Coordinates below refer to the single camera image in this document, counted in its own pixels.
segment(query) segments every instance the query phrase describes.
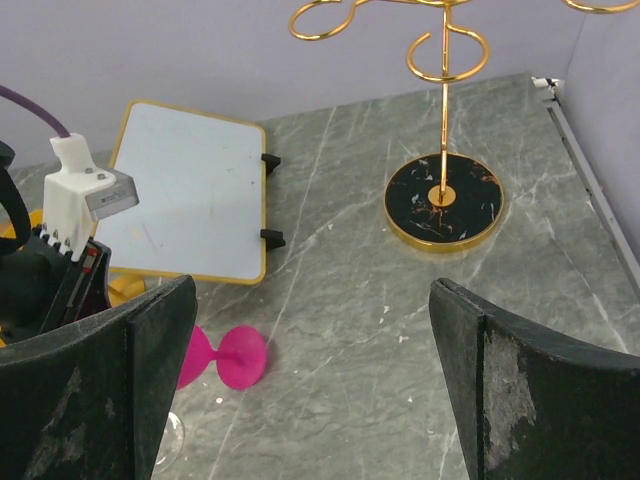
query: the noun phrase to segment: white wall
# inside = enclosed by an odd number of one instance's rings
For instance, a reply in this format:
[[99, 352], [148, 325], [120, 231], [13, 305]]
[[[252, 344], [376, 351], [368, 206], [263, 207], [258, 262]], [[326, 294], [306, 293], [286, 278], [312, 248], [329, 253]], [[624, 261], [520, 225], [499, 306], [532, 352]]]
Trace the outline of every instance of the white wall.
[[640, 7], [587, 18], [562, 106], [640, 258]]
[[[86, 135], [93, 151], [112, 147], [136, 97], [262, 120], [429, 86], [404, 54], [431, 29], [419, 58], [438, 69], [440, 10], [374, 2], [340, 36], [312, 44], [287, 31], [305, 1], [3, 0], [0, 81]], [[319, 7], [316, 25], [342, 19], [346, 6]], [[564, 78], [583, 15], [560, 0], [474, 0], [454, 19], [491, 42], [476, 78], [527, 70]], [[479, 48], [458, 40], [452, 66], [472, 66]], [[14, 167], [52, 159], [51, 131], [1, 99], [0, 127], [18, 152]]]

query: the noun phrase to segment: pink suction cup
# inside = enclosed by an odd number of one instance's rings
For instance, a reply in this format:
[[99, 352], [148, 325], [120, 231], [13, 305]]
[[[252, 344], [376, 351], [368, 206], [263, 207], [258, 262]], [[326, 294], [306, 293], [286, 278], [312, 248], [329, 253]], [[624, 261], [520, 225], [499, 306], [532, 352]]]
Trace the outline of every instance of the pink suction cup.
[[255, 385], [264, 373], [267, 345], [255, 328], [241, 325], [227, 332], [216, 351], [196, 325], [180, 371], [178, 390], [198, 378], [212, 361], [217, 363], [218, 375], [227, 387], [245, 390]]

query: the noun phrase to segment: white plug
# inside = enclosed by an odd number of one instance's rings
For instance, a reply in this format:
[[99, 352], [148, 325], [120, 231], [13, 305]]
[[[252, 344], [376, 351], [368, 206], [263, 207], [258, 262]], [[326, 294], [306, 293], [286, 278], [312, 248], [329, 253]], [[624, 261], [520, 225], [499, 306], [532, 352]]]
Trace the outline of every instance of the white plug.
[[52, 138], [62, 168], [44, 179], [43, 229], [48, 243], [60, 243], [60, 253], [72, 252], [77, 262], [95, 225], [86, 197], [113, 186], [116, 176], [96, 167], [86, 139], [77, 133]]

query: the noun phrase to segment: gold metal stand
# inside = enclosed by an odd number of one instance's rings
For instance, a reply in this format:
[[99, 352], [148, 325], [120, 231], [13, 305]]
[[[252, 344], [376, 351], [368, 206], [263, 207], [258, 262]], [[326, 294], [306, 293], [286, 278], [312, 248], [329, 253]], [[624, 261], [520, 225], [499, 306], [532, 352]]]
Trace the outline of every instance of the gold metal stand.
[[578, 2], [574, 2], [573, 0], [562, 0], [562, 1], [566, 5], [578, 10], [579, 12], [600, 13], [600, 14], [622, 13], [640, 5], [640, 0], [633, 0], [632, 2], [625, 3], [624, 5], [619, 5], [617, 7], [597, 7], [595, 5], [589, 6], [589, 5], [583, 5]]
[[[323, 4], [342, 0], [315, 0], [300, 8], [289, 21], [289, 31], [301, 40], [317, 41], [342, 32], [353, 21], [358, 7], [372, 0], [355, 0], [347, 18], [320, 34], [296, 29], [299, 17]], [[454, 25], [453, 8], [471, 0], [386, 0], [442, 9], [442, 71], [426, 73], [416, 65], [416, 49], [431, 37], [426, 32], [407, 50], [409, 70], [418, 78], [441, 85], [442, 129], [440, 152], [419, 157], [394, 173], [385, 190], [385, 212], [392, 230], [404, 241], [422, 250], [450, 252], [468, 248], [483, 240], [496, 226], [504, 207], [504, 192], [496, 176], [482, 163], [449, 152], [449, 85], [466, 80], [484, 68], [489, 44], [479, 33]], [[472, 69], [452, 75], [449, 71], [450, 33], [465, 35], [480, 44], [482, 58]]]

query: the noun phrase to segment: red component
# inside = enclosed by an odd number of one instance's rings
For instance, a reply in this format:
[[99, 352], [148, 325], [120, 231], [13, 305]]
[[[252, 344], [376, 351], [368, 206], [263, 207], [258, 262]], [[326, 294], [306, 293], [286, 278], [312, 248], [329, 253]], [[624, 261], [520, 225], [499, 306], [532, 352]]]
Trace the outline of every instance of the red component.
[[82, 265], [82, 272], [89, 273], [93, 268], [93, 264], [96, 261], [96, 257], [98, 256], [98, 249], [96, 247], [88, 247], [87, 248], [87, 257], [84, 259], [84, 264]]

